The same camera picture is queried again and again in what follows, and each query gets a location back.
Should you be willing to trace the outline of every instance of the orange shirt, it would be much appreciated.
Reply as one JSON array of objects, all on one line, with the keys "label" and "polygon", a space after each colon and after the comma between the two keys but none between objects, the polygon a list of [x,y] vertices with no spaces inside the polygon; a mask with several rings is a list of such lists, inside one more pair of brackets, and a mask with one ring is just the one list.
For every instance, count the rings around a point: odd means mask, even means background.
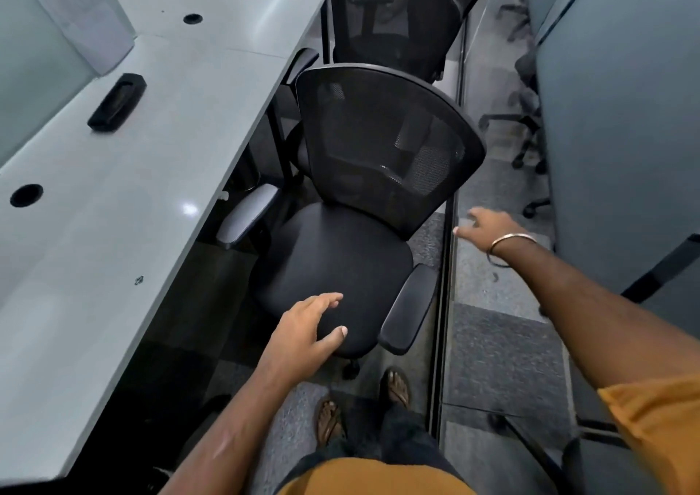
[{"label": "orange shirt", "polygon": [[[599,390],[620,434],[669,495],[700,494],[700,375],[618,384]],[[474,495],[426,465],[330,460],[292,480],[280,495]]]}]

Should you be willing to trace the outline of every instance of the foot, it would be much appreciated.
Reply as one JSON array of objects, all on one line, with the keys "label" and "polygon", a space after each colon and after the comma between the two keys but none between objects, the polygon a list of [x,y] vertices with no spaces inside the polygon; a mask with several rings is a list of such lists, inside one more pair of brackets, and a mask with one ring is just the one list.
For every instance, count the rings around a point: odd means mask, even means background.
[{"label": "foot", "polygon": [[408,380],[401,370],[389,367],[381,377],[380,400],[388,409],[392,404],[398,403],[406,410],[410,410],[411,391]]},{"label": "foot", "polygon": [[316,411],[316,442],[319,448],[327,446],[334,438],[345,436],[340,414],[340,407],[332,399],[320,400]]}]

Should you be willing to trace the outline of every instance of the black handle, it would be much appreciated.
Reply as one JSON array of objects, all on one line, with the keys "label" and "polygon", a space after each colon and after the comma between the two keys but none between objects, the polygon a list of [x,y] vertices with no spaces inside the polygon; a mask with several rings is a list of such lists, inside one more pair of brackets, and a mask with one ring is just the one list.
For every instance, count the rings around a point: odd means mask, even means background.
[{"label": "black handle", "polygon": [[88,119],[95,131],[114,132],[129,117],[144,94],[146,83],[140,74],[124,73]]}]

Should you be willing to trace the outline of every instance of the silver bangle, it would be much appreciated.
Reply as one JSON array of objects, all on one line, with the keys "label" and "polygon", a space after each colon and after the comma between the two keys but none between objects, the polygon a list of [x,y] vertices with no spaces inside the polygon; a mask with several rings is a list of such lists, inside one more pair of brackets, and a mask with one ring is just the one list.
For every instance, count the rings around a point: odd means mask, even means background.
[{"label": "silver bangle", "polygon": [[494,262],[491,260],[491,252],[494,251],[494,246],[498,244],[499,242],[502,242],[506,239],[510,239],[511,237],[522,237],[523,239],[530,239],[533,243],[537,244],[537,240],[535,237],[528,235],[527,233],[509,233],[508,235],[503,235],[502,237],[498,237],[494,242],[491,243],[491,246],[489,247],[489,251],[486,252],[486,259],[489,260],[489,262],[494,265],[495,267],[498,268],[510,268],[507,264],[499,264],[497,262]]}]

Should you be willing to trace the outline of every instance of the frosted glass partition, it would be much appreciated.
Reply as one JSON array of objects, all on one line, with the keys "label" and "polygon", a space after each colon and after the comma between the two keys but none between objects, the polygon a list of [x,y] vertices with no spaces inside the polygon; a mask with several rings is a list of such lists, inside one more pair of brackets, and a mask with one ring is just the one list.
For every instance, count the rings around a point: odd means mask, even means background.
[{"label": "frosted glass partition", "polygon": [[2,166],[95,73],[37,0],[0,0],[0,13]]}]

